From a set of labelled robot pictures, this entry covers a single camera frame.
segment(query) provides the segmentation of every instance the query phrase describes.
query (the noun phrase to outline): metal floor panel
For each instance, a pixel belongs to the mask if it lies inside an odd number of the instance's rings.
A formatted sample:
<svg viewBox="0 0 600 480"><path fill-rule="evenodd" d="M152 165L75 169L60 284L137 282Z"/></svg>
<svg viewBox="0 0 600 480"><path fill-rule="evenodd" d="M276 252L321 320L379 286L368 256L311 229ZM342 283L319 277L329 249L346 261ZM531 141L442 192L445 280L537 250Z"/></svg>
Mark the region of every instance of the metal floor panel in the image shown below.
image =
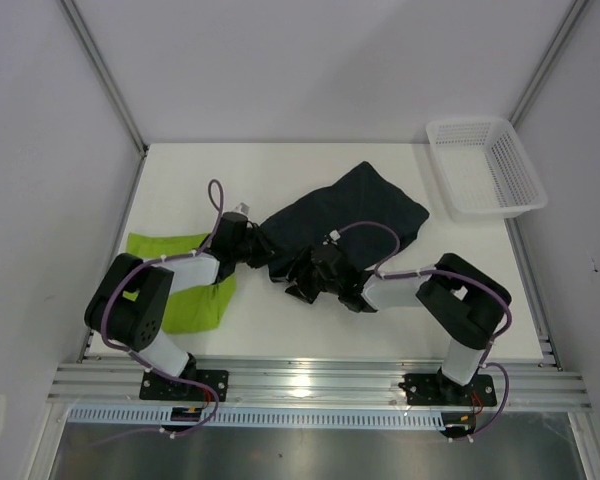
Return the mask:
<svg viewBox="0 0 600 480"><path fill-rule="evenodd" d="M437 432L204 428L169 440L133 426L67 424L53 480L584 479L566 414L509 414L475 443Z"/></svg>

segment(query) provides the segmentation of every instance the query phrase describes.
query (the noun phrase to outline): white wall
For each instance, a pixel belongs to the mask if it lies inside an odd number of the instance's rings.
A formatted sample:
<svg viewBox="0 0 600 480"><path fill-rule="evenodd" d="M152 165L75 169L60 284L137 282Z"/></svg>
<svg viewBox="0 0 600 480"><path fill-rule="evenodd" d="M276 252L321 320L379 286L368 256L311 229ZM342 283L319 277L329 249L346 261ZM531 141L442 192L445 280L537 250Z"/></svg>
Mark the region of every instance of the white wall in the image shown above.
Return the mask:
<svg viewBox="0 0 600 480"><path fill-rule="evenodd" d="M0 480L18 478L77 354L137 165L52 0L0 0Z"/></svg>
<svg viewBox="0 0 600 480"><path fill-rule="evenodd" d="M164 141L425 141L507 117L571 0L79 0Z"/></svg>
<svg viewBox="0 0 600 480"><path fill-rule="evenodd" d="M520 134L549 194L548 207L522 224L551 332L565 365L584 374L600 416L600 0Z"/></svg>

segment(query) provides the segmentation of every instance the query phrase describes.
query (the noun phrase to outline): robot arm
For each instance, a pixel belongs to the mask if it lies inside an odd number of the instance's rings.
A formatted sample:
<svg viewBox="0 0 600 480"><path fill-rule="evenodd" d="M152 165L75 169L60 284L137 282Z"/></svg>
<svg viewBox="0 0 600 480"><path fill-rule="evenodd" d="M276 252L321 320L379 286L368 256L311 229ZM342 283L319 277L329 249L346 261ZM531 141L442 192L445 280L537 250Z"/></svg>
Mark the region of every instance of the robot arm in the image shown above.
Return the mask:
<svg viewBox="0 0 600 480"><path fill-rule="evenodd" d="M160 329L169 294L221 282L233 273L237 263L257 268L273 254L245 215L227 212L206 252L149 266L129 282L125 294L113 303L107 336L172 377L195 380L195 357L177 347ZM89 327L100 331L105 305L114 290L142 262L129 254L115 259L85 313ZM504 314L502 305L475 284L496 292L507 305L511 297L504 287L457 255L445 254L432 268L379 277L371 271L356 270L337 242L327 238L323 245L301 252L281 280L290 284L287 293L302 301L313 303L320 292L328 292L355 312L424 306L452 338L436 381L428 381L435 383L435 391L425 396L425 404L429 399L431 405L465 405L463 398L467 389L474 388L476 371ZM456 278L447 278L444 272Z"/></svg>

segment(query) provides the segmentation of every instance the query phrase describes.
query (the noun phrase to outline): black mounting bracket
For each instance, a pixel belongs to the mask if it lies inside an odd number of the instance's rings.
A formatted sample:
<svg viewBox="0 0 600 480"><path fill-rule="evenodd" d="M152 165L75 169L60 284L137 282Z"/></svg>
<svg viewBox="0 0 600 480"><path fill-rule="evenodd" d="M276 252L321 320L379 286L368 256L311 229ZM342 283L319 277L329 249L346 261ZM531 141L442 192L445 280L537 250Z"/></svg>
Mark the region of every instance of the black mounting bracket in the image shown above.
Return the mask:
<svg viewBox="0 0 600 480"><path fill-rule="evenodd" d="M476 392L485 407L498 404L490 375L474 375L466 386L453 390L441 388L439 373L407 373L403 378L398 387L404 390L408 405L472 407L472 392Z"/></svg>
<svg viewBox="0 0 600 480"><path fill-rule="evenodd" d="M227 370L197 370L195 381L213 388L218 393L220 402L226 401L229 388ZM145 372L140 386L140 400L203 402L205 397L200 388L166 380L153 372Z"/></svg>

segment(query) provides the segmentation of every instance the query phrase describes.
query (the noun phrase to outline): black cloth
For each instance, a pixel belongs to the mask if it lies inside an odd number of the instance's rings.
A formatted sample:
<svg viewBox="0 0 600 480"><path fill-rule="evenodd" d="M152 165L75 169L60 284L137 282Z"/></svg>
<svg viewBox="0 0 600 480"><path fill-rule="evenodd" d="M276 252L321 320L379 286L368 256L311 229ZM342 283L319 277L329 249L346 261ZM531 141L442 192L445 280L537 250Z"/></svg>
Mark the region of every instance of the black cloth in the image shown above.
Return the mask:
<svg viewBox="0 0 600 480"><path fill-rule="evenodd" d="M429 212L422 205L362 162L333 185L308 193L261 225L278 252L269 261L269 273L284 270L303 248L321 244L333 230L363 220L391 228L400 237L402 251L416 239L427 218ZM363 270L389 255L395 240L383 229L360 226L343 233L338 244L349 261Z"/></svg>

